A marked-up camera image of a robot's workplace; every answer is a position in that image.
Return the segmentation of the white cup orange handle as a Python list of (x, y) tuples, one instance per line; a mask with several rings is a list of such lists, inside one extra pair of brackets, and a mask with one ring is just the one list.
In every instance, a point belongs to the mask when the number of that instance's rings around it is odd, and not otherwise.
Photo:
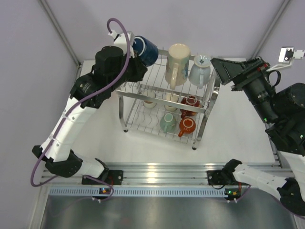
[[(197, 108), (201, 108), (201, 103), (199, 101), (199, 99), (195, 96), (195, 95), (189, 95), (186, 98), (183, 98), (181, 100), (181, 104), (187, 105), (189, 107), (197, 107)], [(197, 112), (195, 111), (190, 111), (190, 110), (185, 110), (185, 109), (180, 109), (181, 111), (181, 118), (186, 118), (186, 117), (193, 117), (197, 114)]]

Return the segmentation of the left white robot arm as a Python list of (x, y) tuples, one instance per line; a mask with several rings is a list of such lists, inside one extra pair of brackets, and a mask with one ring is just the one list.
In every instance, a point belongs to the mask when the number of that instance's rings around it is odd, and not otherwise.
[(98, 184), (108, 180), (108, 168), (104, 162), (97, 158), (78, 157), (72, 145), (85, 123), (116, 88), (125, 82), (143, 80), (147, 67), (135, 54), (129, 59), (122, 77), (110, 85), (123, 69), (125, 61), (126, 55), (121, 48), (105, 46), (96, 53), (91, 71), (76, 80), (61, 119), (48, 139), (32, 149), (33, 154), (46, 163), (46, 168), (52, 174), (60, 177), (87, 175)]

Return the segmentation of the orange cup black interior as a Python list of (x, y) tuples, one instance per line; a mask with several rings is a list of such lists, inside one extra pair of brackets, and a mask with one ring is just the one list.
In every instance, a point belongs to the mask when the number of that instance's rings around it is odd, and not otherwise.
[(182, 137), (184, 134), (190, 134), (196, 129), (196, 122), (189, 117), (183, 118), (179, 123), (180, 132), (179, 137)]

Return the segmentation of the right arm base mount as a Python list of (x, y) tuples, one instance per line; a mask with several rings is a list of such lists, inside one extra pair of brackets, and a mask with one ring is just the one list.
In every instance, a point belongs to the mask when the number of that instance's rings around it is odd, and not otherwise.
[(220, 170), (208, 170), (207, 178), (210, 186), (226, 186), (237, 185), (238, 181), (234, 178), (233, 172), (242, 162), (236, 159), (231, 159)]

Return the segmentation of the light blue mug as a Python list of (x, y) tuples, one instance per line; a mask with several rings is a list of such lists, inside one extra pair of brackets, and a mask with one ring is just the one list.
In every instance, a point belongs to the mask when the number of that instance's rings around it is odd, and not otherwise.
[(202, 89), (210, 79), (211, 59), (212, 57), (208, 54), (197, 55), (193, 59), (188, 78), (190, 83), (199, 89)]

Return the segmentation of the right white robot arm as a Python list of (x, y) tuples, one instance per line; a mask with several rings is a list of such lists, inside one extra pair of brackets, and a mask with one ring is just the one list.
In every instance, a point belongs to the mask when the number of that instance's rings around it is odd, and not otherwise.
[(305, 85), (295, 83), (280, 92), (281, 73), (261, 57), (235, 62), (212, 58), (221, 84), (233, 82), (232, 91), (243, 91), (276, 149), (287, 160), (294, 177), (278, 177), (231, 159), (220, 170), (226, 184), (254, 186), (280, 201), (293, 214), (305, 215)]

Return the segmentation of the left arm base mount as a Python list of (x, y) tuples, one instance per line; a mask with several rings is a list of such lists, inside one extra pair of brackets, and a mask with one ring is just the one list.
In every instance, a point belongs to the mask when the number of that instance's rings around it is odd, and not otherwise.
[(101, 185), (100, 182), (103, 181), (109, 185), (121, 185), (123, 181), (123, 170), (109, 170), (106, 174), (103, 174), (97, 178), (86, 178), (85, 176), (82, 177), (81, 184), (82, 185)]

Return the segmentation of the cream floral mug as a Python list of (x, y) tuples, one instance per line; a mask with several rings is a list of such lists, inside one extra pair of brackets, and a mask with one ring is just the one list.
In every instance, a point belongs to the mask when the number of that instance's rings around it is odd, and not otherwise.
[(182, 43), (173, 44), (168, 49), (165, 80), (171, 90), (187, 81), (190, 56), (190, 48)]

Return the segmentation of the navy blue mug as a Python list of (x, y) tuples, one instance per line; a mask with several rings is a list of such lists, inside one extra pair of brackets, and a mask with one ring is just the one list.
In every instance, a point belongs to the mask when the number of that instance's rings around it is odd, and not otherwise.
[(152, 66), (157, 61), (159, 56), (158, 48), (145, 37), (135, 36), (132, 47), (146, 67)]

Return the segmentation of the mint green mug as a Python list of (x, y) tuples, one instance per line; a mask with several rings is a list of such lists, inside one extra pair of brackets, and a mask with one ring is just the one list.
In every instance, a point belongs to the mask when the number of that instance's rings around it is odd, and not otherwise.
[(161, 121), (160, 121), (160, 128), (164, 133), (173, 132), (176, 128), (176, 118), (172, 113), (166, 113)]

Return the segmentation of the small cream steel tumbler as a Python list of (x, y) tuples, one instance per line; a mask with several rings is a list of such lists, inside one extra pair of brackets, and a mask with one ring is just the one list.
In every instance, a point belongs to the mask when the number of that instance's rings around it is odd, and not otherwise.
[[(167, 93), (165, 95), (165, 100), (170, 102), (178, 102), (179, 96), (176, 93)], [(166, 111), (174, 112), (177, 110), (176, 107), (170, 106), (170, 105), (164, 105), (164, 108)]]

